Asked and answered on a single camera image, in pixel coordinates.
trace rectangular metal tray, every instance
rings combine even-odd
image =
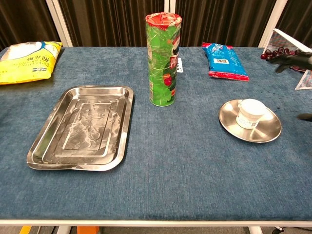
[[[123,159],[133,91],[77,86],[64,92],[27,155],[34,169],[107,171]]]

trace floor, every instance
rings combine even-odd
[[[285,228],[283,234],[308,234],[311,231],[305,231],[297,228]],[[19,234],[21,227],[0,227],[0,234]],[[57,227],[32,227],[29,234],[56,234]],[[271,234],[273,227],[262,227],[263,234]],[[249,234],[246,227],[102,227],[100,234]],[[76,228],[73,227],[71,234],[76,234]]]

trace table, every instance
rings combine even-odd
[[[301,74],[235,48],[249,82],[210,78],[199,47],[180,49],[176,102],[148,99],[147,49],[71,47],[48,80],[0,86],[0,224],[312,226],[311,90]],[[127,85],[135,101],[126,156],[108,172],[36,171],[26,155],[61,94],[76,85]],[[265,144],[223,129],[223,103],[255,98],[282,123]]]

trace white card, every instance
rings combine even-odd
[[[179,73],[183,72],[182,59],[181,58],[177,59],[177,70],[176,70],[176,72],[179,72]]]

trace white cup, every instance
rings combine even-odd
[[[236,122],[239,126],[246,129],[255,128],[261,117],[266,113],[266,106],[255,99],[245,99],[239,104],[239,112],[236,117]]]

